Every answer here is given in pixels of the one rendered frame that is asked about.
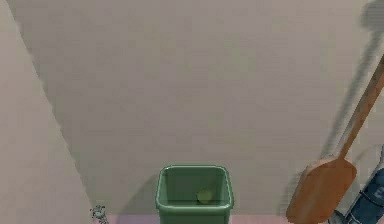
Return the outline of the green round lump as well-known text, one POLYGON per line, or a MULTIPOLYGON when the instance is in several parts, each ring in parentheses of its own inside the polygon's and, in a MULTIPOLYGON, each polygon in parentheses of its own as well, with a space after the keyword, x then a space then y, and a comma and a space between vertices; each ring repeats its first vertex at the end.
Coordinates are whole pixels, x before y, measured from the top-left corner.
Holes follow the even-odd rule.
POLYGON ((196 193, 196 199, 201 204, 211 204, 213 202, 215 191, 213 189, 201 189, 196 193))

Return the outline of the small grey speckled lump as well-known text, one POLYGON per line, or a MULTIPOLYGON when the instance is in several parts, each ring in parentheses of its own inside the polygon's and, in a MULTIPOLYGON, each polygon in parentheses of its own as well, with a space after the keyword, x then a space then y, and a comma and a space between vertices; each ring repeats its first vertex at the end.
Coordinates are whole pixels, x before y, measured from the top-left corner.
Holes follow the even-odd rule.
POLYGON ((97 221, 99 224, 109 224, 108 219, 106 217, 106 209, 102 205, 96 205, 94 208, 90 210, 91 218, 97 221))

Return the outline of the brown wooden paddle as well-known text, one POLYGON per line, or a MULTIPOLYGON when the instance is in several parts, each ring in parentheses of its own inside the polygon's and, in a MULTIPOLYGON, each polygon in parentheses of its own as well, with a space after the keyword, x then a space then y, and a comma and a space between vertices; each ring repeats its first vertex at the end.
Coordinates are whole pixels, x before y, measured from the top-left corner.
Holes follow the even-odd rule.
POLYGON ((303 171, 285 213, 289 223, 322 224, 332 215, 357 175, 346 155, 383 88, 384 54, 337 145, 338 152, 303 171))

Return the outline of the green square bin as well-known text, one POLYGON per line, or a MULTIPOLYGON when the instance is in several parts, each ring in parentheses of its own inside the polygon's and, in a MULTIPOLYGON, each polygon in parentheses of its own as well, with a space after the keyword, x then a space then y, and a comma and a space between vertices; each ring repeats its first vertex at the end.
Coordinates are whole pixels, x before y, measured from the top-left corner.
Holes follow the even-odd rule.
POLYGON ((155 205, 160 224, 229 224, 234 196, 229 172, 217 165, 170 165, 160 171, 155 205), (211 204, 196 193, 213 189, 211 204))

